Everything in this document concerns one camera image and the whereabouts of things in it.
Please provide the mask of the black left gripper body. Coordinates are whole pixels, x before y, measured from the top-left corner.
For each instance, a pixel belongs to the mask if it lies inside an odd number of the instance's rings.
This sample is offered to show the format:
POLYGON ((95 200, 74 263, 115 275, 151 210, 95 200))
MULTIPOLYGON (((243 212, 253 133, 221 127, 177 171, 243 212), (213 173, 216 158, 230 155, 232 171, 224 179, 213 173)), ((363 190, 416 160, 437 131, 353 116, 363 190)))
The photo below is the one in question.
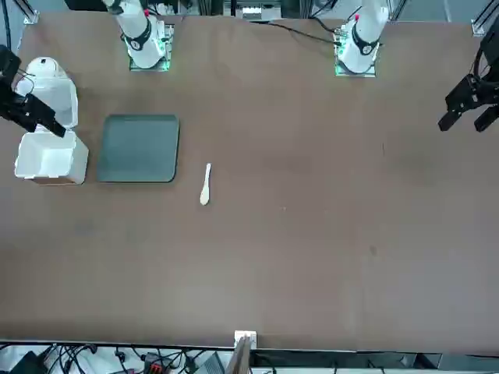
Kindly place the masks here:
POLYGON ((473 79, 476 84, 476 96, 480 104, 498 102, 498 27, 492 26, 480 42, 473 63, 473 79), (488 72, 482 76, 480 62, 485 59, 488 72))

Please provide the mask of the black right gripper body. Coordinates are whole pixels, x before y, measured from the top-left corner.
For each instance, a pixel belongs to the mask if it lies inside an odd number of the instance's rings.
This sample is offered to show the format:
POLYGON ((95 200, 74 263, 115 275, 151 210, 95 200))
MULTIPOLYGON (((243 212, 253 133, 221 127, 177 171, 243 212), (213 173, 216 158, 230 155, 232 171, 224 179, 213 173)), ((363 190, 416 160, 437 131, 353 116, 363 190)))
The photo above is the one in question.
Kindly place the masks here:
POLYGON ((7 46, 1 45, 1 112, 9 112, 22 100, 12 84, 20 66, 20 58, 7 46))

